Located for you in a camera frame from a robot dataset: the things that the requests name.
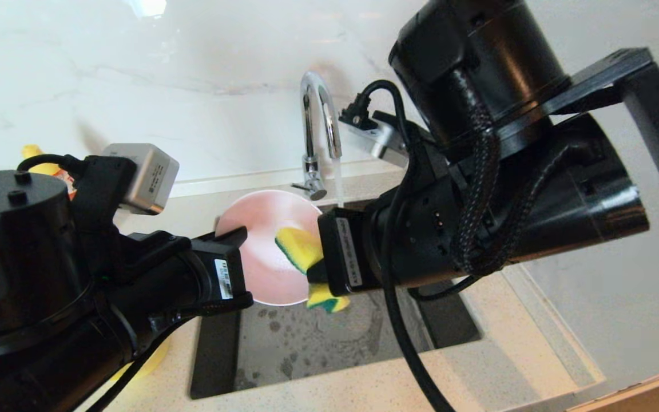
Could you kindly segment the pink plastic bowl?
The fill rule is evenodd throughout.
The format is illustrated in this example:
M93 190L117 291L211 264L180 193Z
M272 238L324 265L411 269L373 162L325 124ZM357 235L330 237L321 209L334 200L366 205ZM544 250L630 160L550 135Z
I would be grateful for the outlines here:
M231 204L217 219L216 235L247 229L240 246L246 289L255 302L289 307L308 300L308 280L275 243L278 229L295 227L318 236L319 208L288 191L254 191Z

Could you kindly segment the yellow green sponge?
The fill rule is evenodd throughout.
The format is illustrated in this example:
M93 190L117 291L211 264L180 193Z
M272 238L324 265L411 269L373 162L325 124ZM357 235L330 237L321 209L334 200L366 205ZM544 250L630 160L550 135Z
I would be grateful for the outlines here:
M324 258L320 237L309 231L295 227L280 227L275 235L275 243L290 263L306 277L306 269L320 258ZM328 314L345 310L350 299L335 296L330 285L308 283L307 308L322 308Z

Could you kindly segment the chrome gooseneck faucet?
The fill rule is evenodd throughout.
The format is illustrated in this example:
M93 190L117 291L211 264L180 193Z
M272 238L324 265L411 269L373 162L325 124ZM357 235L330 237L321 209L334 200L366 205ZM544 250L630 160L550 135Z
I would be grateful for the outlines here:
M327 195L318 154L314 144L313 115L319 112L324 126L328 156L332 161L340 161L343 154L338 128L337 110L328 86L319 73L307 71L300 81L301 124L304 133L304 154L302 184L292 187L303 191L311 201L318 201Z

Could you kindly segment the orange dish soap bottle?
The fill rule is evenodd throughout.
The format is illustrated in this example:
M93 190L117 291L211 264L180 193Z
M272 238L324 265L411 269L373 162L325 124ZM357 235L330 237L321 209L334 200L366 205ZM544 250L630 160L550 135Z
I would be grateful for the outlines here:
M27 160L30 157L34 157L34 156L41 156L43 154L44 152L42 151L42 149L40 149L39 146L37 146L36 144L27 144L21 149L21 155L23 156L24 160ZM71 175L69 175L67 171L62 169L57 164L52 164L52 163L39 164L37 166L31 167L29 169L29 172L52 176L57 178L58 180L63 181L66 184L66 187L68 188L68 195L70 200L73 200L73 198L75 197L77 191L73 185L74 179L71 177Z

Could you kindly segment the stainless steel sink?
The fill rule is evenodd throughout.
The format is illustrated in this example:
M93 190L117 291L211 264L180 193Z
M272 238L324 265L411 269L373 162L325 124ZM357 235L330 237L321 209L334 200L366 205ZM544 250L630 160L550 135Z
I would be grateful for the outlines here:
M328 314L306 302L254 302L200 323L189 396L196 401L400 358L381 291Z

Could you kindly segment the yellow plastic bowl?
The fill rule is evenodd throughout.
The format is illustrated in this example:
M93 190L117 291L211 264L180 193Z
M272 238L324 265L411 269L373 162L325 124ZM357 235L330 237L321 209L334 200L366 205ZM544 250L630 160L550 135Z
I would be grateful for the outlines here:
M149 359L144 363L144 365L139 369L137 374L132 378L133 380L141 380L143 377L146 377L147 375L151 374L154 372L154 370L157 370L157 368L162 364L163 360L165 359L166 355L168 354L168 350L170 348L170 341L172 341L172 337L168 337L155 351L152 355L150 355ZM128 368L131 367L131 363L127 363L124 365L120 370L118 370L117 373L112 375L112 377L109 378L108 382L109 383L115 383L118 381L118 379L123 376L124 373L128 370Z

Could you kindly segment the brown wooden panel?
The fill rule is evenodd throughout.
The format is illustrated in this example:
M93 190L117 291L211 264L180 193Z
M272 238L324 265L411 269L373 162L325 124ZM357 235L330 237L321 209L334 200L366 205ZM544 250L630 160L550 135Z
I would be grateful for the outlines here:
M659 412L659 374L565 412Z

